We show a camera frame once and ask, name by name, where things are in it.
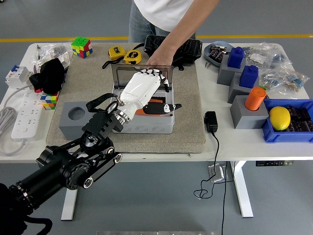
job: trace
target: human arm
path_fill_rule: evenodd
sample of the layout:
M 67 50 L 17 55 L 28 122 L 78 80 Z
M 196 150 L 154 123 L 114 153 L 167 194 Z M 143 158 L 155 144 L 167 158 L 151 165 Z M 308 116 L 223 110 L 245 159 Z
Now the human arm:
M 203 24 L 220 0 L 194 0 L 189 9 L 153 53 L 147 65 L 171 65 L 177 49 Z

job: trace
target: orange part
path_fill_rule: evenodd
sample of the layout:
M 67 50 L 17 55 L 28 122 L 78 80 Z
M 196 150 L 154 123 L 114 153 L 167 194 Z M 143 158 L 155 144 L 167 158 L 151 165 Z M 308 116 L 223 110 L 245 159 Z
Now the orange part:
M 259 109 L 261 103 L 266 96 L 266 91 L 261 87 L 252 88 L 248 98 L 245 101 L 245 107 L 251 111 Z
M 150 99 L 149 102 L 157 102 L 157 103 L 162 103 L 162 100 L 160 99 Z M 143 109 L 138 109 L 135 113 L 136 115 L 153 115 L 153 116 L 160 116 L 159 114 L 146 114 Z

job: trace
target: orange cylinder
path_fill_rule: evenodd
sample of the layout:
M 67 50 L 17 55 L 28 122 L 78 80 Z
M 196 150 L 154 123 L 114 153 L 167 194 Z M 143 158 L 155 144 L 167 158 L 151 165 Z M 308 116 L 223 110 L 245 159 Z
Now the orange cylinder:
M 259 109 L 261 103 L 266 96 L 266 91 L 261 87 L 252 88 L 248 98 L 245 101 L 245 107 L 251 111 Z

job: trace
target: yellow floor line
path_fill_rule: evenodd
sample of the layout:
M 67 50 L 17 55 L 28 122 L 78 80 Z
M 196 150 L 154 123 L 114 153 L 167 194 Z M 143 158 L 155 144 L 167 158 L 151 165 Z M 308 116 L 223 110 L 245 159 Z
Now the yellow floor line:
M 128 36 L 114 37 L 86 37 L 92 41 L 128 40 Z M 251 35 L 197 35 L 197 39 L 229 39 L 229 38 L 313 38 L 313 34 L 251 34 Z M 73 41 L 75 37 L 68 38 L 4 38 L 0 43 L 24 43 L 24 42 L 54 42 Z
M 197 38 L 313 38 L 313 34 L 197 35 Z

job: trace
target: robotic arm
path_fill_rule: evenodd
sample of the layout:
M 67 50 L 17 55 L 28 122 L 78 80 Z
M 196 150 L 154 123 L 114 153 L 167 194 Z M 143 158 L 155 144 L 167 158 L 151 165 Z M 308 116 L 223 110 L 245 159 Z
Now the robotic arm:
M 47 234 L 52 227 L 51 220 L 29 215 L 64 187 L 89 188 L 121 161 L 122 154 L 115 152 L 109 133 L 113 129 L 120 132 L 123 124 L 134 118 L 136 110 L 147 106 L 161 82 L 168 87 L 167 79 L 158 70 L 141 70 L 134 74 L 120 97 L 104 94 L 90 101 L 87 108 L 95 114 L 82 128 L 81 138 L 62 146 L 47 146 L 36 160 L 38 171 L 9 188 L 0 184 L 0 234 L 22 234 L 27 228 L 25 221 L 45 224 L 39 234 Z M 96 109 L 109 98 L 115 100 L 105 110 Z M 164 113 L 181 107 L 180 104 L 161 105 Z M 78 149 L 70 154 L 69 150 L 75 147 Z

